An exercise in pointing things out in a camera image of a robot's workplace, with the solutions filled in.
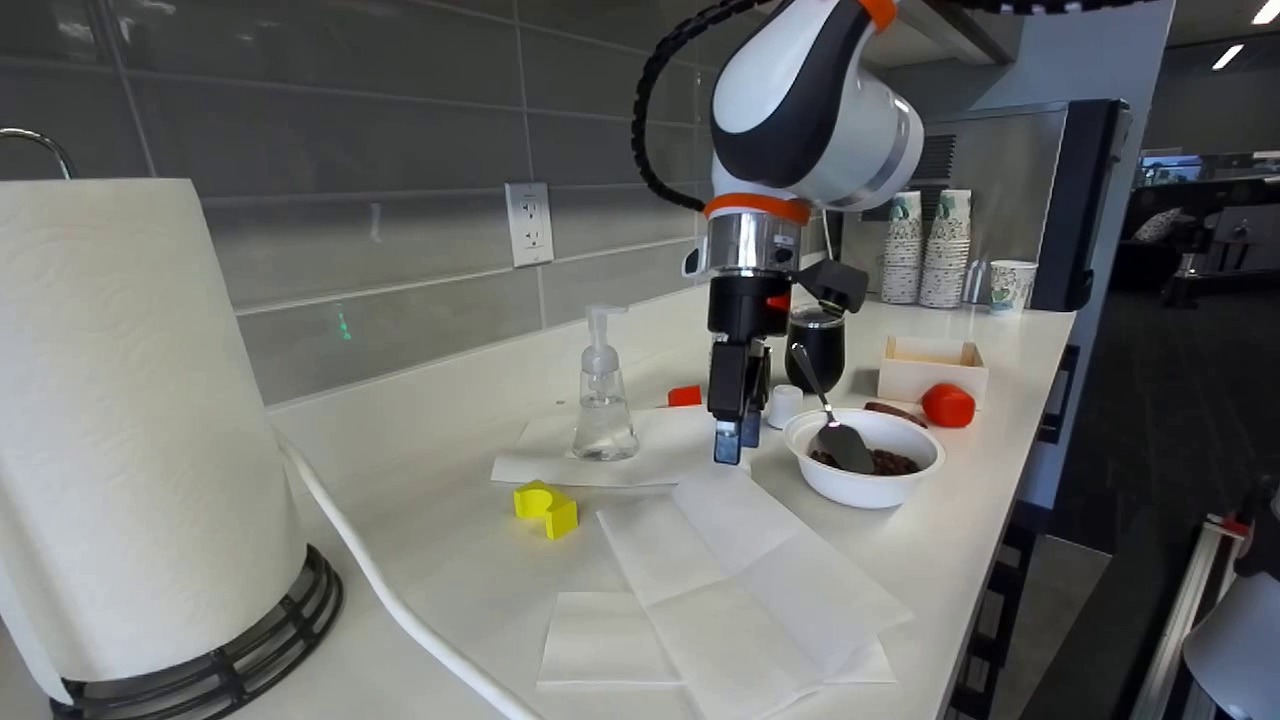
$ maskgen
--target bowl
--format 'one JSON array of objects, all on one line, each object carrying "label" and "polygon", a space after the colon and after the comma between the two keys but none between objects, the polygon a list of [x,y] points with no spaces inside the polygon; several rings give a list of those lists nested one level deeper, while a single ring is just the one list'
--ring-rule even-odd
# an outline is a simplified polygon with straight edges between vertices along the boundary
[{"label": "bowl", "polygon": [[870,476],[870,472],[844,472],[824,462],[813,462],[807,444],[824,427],[824,418],[813,412],[793,434],[793,456],[802,466],[806,483],[824,499],[837,499],[849,510],[901,510],[914,497],[914,487],[945,466],[945,447],[932,439],[928,427],[914,419],[866,412],[866,408],[837,408],[837,425],[856,427],[873,452],[895,452],[917,462],[922,472]]}]

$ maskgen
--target kitchen counter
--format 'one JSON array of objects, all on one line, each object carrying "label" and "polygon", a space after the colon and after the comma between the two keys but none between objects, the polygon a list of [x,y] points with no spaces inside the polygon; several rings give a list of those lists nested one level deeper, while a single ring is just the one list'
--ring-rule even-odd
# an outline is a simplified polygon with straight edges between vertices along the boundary
[{"label": "kitchen counter", "polygon": [[[709,332],[702,316],[704,294],[675,294],[615,321],[613,340],[637,403],[658,403],[671,383],[704,380]],[[980,419],[966,434],[937,434],[945,468],[895,514],[822,499],[775,434],[750,456],[754,476],[780,504],[914,607],[909,623],[881,637],[894,686],[837,686],[790,718],[942,718],[1069,332],[1069,311],[962,316],[870,303],[849,321],[849,370],[873,370],[886,338],[976,340],[994,370]],[[572,696],[572,704],[536,694],[557,591],[625,591],[625,581],[590,519],[591,497],[580,534],[550,544],[511,519],[508,487],[494,483],[490,468],[532,418],[577,403],[580,344],[585,324],[553,330],[278,403],[273,419],[318,466],[406,605],[522,702],[546,718],[697,718],[681,687],[598,694]],[[860,403],[860,398],[840,383],[837,403]],[[318,658],[240,718],[494,718],[393,627],[313,504],[303,497],[296,504],[307,539],[343,576],[347,607]],[[0,646],[0,718],[41,718],[41,694],[9,646]]]}]

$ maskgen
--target spray bottle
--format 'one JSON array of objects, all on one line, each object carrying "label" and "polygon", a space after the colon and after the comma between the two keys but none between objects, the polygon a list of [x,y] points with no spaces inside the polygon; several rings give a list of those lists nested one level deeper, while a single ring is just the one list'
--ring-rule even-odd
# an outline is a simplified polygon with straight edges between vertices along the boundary
[{"label": "spray bottle", "polygon": [[625,364],[610,344],[610,308],[590,308],[590,349],[580,355],[580,418],[572,456],[580,462],[625,462],[639,447],[632,427]]}]

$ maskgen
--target yellow sponge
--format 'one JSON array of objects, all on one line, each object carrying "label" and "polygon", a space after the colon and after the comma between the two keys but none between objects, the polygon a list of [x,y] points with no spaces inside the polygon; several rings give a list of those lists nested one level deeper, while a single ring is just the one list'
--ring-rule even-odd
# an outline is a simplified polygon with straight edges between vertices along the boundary
[{"label": "yellow sponge", "polygon": [[577,534],[577,499],[546,481],[511,487],[511,510],[522,519],[541,526],[550,539]]}]

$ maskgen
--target paper towel roll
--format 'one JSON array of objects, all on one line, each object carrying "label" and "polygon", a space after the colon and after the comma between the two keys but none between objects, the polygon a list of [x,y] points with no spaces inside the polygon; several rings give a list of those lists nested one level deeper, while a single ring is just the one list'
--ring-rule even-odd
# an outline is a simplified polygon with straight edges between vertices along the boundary
[{"label": "paper towel roll", "polygon": [[0,338],[0,615],[46,694],[256,623],[303,544],[192,183],[0,183]]}]

